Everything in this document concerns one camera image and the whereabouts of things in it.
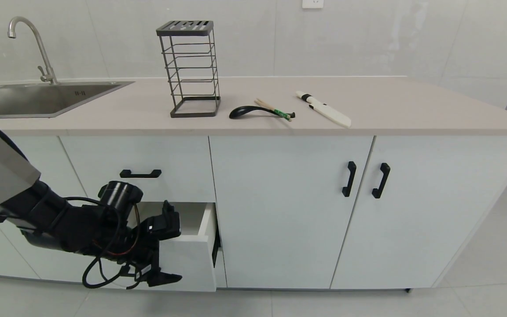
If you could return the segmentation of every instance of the white knife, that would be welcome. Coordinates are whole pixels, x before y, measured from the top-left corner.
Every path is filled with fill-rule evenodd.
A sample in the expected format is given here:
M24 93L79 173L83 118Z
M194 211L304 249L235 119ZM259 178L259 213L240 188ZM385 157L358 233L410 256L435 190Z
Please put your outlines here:
M331 121L334 121L336 124L339 124L346 128L350 128L352 126L352 120L348 116L342 114L342 112L337 111L325 103L319 102L316 100L316 98L312 97L312 95L306 94L304 92L296 92L296 96L305 102L308 102L311 109L316 110L316 112L330 119Z

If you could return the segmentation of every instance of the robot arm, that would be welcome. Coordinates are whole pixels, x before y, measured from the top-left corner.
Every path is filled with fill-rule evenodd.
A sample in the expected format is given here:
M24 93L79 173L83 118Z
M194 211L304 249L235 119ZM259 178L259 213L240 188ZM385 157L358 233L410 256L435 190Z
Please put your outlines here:
M161 272L159 241L181 235L179 213L167 201L162 214L127 226L129 213L140 202L142 191L131 184L109 182L100 200L60 197L40 181L36 170L10 141L0 138L0 222L10 221L32 245L95 257L83 274L83 285L98 288L120 276L133 276L135 287L146 281L149 287L175 283L181 275ZM72 206L68 201L84 200L93 205ZM122 265L119 273L99 284L89 284L87 274L101 258ZM135 273L129 273L134 267Z

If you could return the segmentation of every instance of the black handle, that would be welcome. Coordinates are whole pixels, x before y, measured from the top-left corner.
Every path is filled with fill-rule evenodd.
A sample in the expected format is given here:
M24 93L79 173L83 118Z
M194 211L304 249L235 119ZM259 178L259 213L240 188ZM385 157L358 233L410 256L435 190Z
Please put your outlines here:
M373 188L373 197L379 199L382 195L383 189L385 189L386 179L389 178L390 166L387 163L381 164L382 180L378 188Z
M356 170L357 170L356 163L354 161L350 161L348 163L348 169L349 169L348 185L342 188L342 193L344 194L344 197L349 197L350 193L352 193L353 179L356 178Z
M158 178L161 174L161 170L153 170L150 174L133 174L131 170L122 170L119 176L121 178Z

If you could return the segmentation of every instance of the sink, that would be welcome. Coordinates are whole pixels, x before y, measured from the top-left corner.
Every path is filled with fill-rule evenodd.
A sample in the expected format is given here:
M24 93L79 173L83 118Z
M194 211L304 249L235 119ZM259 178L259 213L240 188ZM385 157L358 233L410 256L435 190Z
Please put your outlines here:
M66 82L0 86L0 118L51 118L119 88L123 82Z

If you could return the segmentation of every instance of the black ladle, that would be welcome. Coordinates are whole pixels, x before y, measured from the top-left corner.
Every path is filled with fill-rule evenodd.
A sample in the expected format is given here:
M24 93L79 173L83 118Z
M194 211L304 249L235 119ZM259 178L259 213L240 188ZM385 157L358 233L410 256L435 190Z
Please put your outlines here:
M262 108L262 107L257 107L257 106L241 106L241 107L238 107L234 110L231 111L230 115L228 116L230 119L237 119L241 116L243 116L244 114L248 114L254 110L263 110L265 112L269 112L270 114L275 114L276 116L278 117L281 117L279 116L279 114L276 114L275 112L273 112L272 110L269 110L269 109L266 109L266 108ZM290 118L294 118L294 112L292 114L288 114L290 116Z

